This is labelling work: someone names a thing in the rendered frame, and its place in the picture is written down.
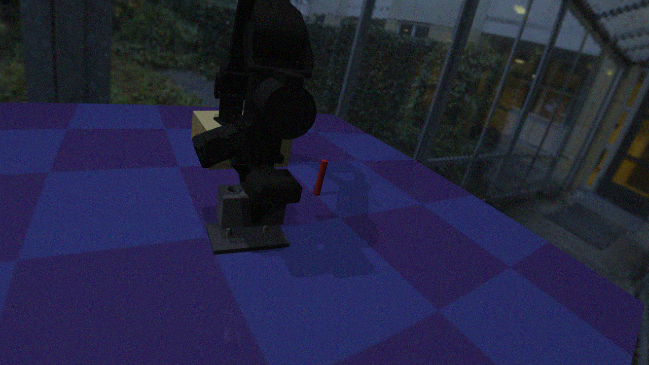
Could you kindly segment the red peg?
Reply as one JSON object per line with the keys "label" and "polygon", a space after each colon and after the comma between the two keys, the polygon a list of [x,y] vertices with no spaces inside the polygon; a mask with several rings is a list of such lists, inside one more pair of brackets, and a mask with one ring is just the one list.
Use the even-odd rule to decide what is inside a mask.
{"label": "red peg", "polygon": [[324,179],[324,176],[325,176],[325,173],[326,173],[327,164],[328,164],[327,160],[324,160],[324,159],[321,160],[320,168],[318,170],[317,182],[316,182],[314,193],[313,193],[315,196],[320,196],[321,187],[322,187],[323,179]]}

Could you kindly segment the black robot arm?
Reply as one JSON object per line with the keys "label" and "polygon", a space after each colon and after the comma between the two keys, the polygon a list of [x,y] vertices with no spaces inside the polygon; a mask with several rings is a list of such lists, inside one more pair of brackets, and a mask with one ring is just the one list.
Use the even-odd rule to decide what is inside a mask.
{"label": "black robot arm", "polygon": [[220,112],[213,119],[221,126],[192,138],[202,168],[235,155],[237,161],[248,160],[245,128],[238,120],[244,100],[243,111],[260,118],[277,138],[295,139],[309,131],[317,109],[302,85],[313,67],[310,36],[290,0],[237,0],[229,56],[214,85]]}

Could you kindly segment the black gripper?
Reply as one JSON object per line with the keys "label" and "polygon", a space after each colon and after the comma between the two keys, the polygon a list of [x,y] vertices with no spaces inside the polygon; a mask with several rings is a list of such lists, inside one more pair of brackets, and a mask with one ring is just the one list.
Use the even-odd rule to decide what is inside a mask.
{"label": "black gripper", "polygon": [[258,117],[243,111],[238,120],[245,128],[248,160],[237,161],[235,155],[229,161],[249,197],[251,222],[258,223],[272,205],[298,203],[302,187],[288,169],[274,168],[274,163],[283,164],[282,139],[271,134]]}

